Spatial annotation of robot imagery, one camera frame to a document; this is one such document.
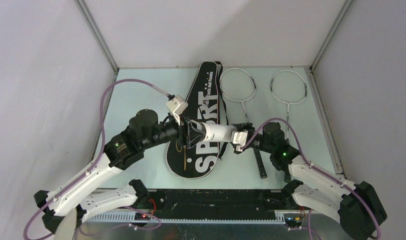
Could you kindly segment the white shuttlecock tube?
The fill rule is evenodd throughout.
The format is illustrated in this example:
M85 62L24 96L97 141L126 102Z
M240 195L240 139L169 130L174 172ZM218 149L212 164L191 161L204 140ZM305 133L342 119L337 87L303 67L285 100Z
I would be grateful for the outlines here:
M205 134L201 142L232 142L233 132L237 128L232 125L203 123Z

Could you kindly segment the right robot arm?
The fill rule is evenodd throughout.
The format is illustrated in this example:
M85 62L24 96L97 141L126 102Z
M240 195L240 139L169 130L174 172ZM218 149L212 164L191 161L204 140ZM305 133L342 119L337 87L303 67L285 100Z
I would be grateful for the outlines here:
M368 182L355 183L310 161L300 142L293 147L285 139L278 118L264 122L258 129L251 123L233 125L231 142L238 151L252 148L270 154L278 171L294 177L294 189L281 196L284 207L309 207L340 224L354 240L379 240L381 224L388 218L375 188Z

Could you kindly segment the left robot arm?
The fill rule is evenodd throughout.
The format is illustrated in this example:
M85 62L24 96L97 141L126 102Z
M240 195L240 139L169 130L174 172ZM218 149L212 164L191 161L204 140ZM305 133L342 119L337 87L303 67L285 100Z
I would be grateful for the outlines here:
M57 190L40 190L34 195L37 206L43 212L44 227L56 233L71 211L76 212L73 226L77 228L89 218L118 207L147 206L149 192L139 179L133 179L125 187L112 192L101 195L92 195L92 192L143 159L145 150L149 148L170 141L191 148L209 139L209 125L204 122L187 117L175 119L172 115L159 122L155 111L140 110L130 119L126 129L115 135L96 159L69 182Z

